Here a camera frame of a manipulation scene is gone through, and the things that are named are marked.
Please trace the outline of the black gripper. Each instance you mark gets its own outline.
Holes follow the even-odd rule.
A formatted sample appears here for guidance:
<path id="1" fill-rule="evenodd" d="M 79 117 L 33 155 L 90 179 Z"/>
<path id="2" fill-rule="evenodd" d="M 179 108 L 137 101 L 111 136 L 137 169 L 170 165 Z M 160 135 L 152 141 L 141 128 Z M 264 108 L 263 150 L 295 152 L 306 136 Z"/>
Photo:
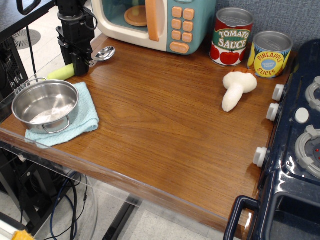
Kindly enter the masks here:
<path id="1" fill-rule="evenodd" d="M 82 9 L 73 16 L 59 12 L 57 16 L 61 21 L 56 30 L 64 63 L 66 66 L 73 64 L 75 76 L 85 75 L 92 60 L 91 41 L 95 38 L 96 17 L 89 9 Z"/>

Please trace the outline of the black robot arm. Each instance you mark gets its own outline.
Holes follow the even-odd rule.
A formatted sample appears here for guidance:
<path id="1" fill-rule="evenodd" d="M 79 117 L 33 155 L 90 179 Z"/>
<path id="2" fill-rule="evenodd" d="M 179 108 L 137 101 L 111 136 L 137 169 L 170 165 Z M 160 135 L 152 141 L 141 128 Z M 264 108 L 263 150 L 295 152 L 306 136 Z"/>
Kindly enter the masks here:
<path id="1" fill-rule="evenodd" d="M 66 65 L 71 65 L 76 76 L 89 71 L 98 21 L 85 0 L 57 0 L 58 18 L 61 26 L 56 28 L 58 43 Z"/>

